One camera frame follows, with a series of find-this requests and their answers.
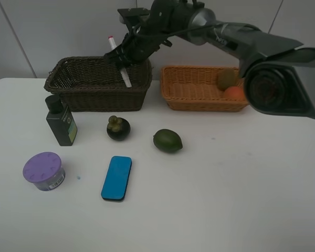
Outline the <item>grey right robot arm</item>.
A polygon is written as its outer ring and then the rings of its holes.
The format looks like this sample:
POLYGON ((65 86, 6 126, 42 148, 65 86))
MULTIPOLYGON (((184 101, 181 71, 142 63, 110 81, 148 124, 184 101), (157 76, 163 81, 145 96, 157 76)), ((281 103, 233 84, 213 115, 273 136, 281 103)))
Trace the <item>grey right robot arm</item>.
POLYGON ((154 1, 150 9, 120 9, 128 28, 122 43, 105 54, 118 67, 148 59, 177 36, 194 45, 209 43, 239 61, 250 105, 272 116, 315 120, 315 48, 258 27, 223 22, 199 1, 154 1))

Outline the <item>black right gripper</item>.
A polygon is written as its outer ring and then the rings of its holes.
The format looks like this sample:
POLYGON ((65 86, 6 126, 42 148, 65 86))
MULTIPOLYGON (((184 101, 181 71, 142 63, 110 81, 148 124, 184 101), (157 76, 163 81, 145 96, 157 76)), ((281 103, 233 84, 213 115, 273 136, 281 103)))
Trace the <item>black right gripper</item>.
POLYGON ((104 55, 105 61, 127 67, 147 60, 167 40, 169 11, 156 8, 120 8, 122 23, 128 28, 121 44, 104 55))

